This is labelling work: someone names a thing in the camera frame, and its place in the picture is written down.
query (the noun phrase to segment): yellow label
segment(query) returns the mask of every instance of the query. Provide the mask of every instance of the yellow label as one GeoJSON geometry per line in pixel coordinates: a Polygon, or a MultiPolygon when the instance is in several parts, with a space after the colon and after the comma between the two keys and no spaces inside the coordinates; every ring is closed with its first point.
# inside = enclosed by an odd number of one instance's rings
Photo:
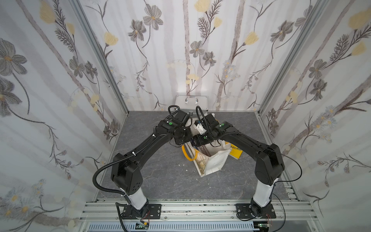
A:
{"type": "Polygon", "coordinates": [[[234,157],[235,159],[239,159],[241,154],[242,154],[242,150],[238,147],[236,147],[235,145],[231,144],[231,152],[229,153],[232,157],[234,157]]]}

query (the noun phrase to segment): case handle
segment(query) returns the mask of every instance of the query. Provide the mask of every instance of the case handle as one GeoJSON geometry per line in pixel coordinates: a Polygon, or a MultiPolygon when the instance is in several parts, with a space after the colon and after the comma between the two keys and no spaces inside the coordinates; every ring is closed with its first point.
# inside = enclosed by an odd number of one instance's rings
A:
{"type": "Polygon", "coordinates": [[[195,159],[197,158],[198,151],[197,151],[196,149],[195,149],[196,154],[195,154],[195,156],[194,156],[193,159],[191,159],[191,158],[187,155],[186,149],[184,148],[184,144],[183,144],[183,146],[182,146],[182,150],[183,150],[183,154],[184,154],[184,156],[185,156],[189,161],[193,161],[193,160],[195,160],[195,159]]]}
{"type": "Polygon", "coordinates": [[[186,98],[185,98],[185,102],[186,102],[186,103],[188,103],[187,98],[195,98],[195,99],[196,99],[196,104],[198,103],[198,99],[197,99],[197,97],[195,97],[195,96],[188,96],[188,97],[186,97],[186,98]]]}

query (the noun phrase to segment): white plastic part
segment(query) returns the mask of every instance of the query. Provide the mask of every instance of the white plastic part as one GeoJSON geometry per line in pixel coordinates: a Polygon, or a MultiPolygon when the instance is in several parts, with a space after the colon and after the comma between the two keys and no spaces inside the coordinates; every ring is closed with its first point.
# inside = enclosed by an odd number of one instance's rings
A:
{"type": "Polygon", "coordinates": [[[203,134],[206,132],[206,130],[204,129],[201,123],[197,124],[196,129],[200,132],[200,134],[203,134]]]}
{"type": "Polygon", "coordinates": [[[141,209],[147,202],[147,198],[143,194],[142,187],[140,187],[134,194],[128,195],[128,197],[131,201],[131,205],[138,210],[141,209]]]}
{"type": "Polygon", "coordinates": [[[277,180],[278,178],[273,181],[273,184],[271,186],[267,184],[263,184],[259,180],[257,181],[256,191],[255,191],[253,199],[260,207],[264,207],[269,203],[270,201],[269,198],[270,198],[270,195],[272,194],[274,183],[276,183],[277,180]]]}

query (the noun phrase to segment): vent grille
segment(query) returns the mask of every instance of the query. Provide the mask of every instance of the vent grille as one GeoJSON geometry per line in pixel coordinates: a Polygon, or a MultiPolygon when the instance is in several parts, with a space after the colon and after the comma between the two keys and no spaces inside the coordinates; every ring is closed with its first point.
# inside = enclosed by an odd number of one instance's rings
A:
{"type": "MultiPolygon", "coordinates": [[[[124,222],[128,231],[156,232],[217,232],[217,231],[258,231],[253,222],[150,222],[148,230],[135,230],[136,222],[124,222]]],[[[88,232],[122,232],[119,222],[91,222],[88,232]]]]}

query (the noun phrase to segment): white arm segment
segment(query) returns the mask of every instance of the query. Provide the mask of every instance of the white arm segment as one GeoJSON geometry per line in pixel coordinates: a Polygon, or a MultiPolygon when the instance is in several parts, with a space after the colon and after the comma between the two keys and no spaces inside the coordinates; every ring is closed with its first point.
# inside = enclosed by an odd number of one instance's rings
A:
{"type": "Polygon", "coordinates": [[[277,182],[278,178],[274,180],[272,186],[263,184],[259,180],[257,181],[256,190],[254,194],[254,201],[260,206],[264,207],[270,202],[270,195],[273,191],[273,186],[277,182]]]}

